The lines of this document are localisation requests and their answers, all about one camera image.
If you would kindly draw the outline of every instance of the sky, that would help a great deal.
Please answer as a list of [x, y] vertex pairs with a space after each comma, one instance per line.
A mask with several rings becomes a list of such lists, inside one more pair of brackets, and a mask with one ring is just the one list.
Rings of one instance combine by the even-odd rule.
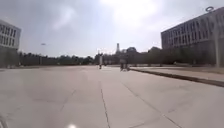
[[223, 0], [0, 0], [0, 19], [22, 29], [19, 51], [94, 56], [161, 48], [160, 33]]

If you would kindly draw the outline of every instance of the distant building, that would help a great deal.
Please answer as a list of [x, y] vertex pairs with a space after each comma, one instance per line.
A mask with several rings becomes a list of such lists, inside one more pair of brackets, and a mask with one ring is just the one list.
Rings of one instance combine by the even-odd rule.
[[0, 67], [18, 64], [21, 29], [0, 20]]
[[161, 32], [162, 48], [191, 47], [194, 51], [207, 52], [207, 54], [214, 57], [214, 22], [211, 21], [211, 16], [217, 22], [221, 51], [224, 48], [222, 43], [224, 41], [224, 7]]
[[117, 49], [116, 49], [116, 53], [119, 53], [120, 52], [120, 44], [117, 43]]

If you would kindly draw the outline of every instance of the white building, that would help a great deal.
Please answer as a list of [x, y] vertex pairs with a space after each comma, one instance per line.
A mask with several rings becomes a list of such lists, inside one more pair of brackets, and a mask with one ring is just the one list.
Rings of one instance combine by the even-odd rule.
[[0, 46], [18, 49], [21, 29], [0, 20]]
[[0, 67], [19, 65], [21, 29], [0, 20]]

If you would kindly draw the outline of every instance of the distant tree line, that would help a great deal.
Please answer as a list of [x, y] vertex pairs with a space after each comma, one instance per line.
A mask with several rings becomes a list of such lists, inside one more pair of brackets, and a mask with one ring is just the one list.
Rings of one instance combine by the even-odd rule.
[[[94, 58], [98, 63], [99, 55]], [[105, 64], [119, 64], [120, 58], [124, 58], [129, 64], [175, 64], [187, 63], [191, 65], [215, 64], [214, 51], [208, 48], [181, 47], [173, 49], [160, 49], [152, 47], [147, 52], [138, 52], [135, 47], [123, 49], [112, 55], [103, 54]]]
[[23, 66], [36, 65], [88, 65], [93, 63], [93, 58], [62, 55], [60, 57], [48, 57], [32, 53], [19, 53], [19, 63]]

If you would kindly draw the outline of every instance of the curb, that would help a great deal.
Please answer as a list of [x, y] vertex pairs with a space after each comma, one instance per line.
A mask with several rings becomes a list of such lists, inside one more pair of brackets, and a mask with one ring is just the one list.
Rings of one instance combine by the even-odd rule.
[[218, 87], [224, 87], [224, 82], [222, 82], [222, 81], [208, 80], [208, 79], [202, 79], [202, 78], [197, 78], [197, 77], [181, 76], [181, 75], [176, 75], [176, 74], [168, 74], [168, 73], [161, 73], [161, 72], [154, 72], [154, 71], [144, 71], [144, 70], [138, 70], [138, 69], [130, 69], [130, 70], [142, 72], [142, 73], [153, 74], [153, 75], [158, 75], [158, 76], [165, 76], [165, 77], [169, 77], [169, 78], [194, 81], [194, 82], [203, 83], [203, 84], [211, 84], [211, 85], [215, 85]]

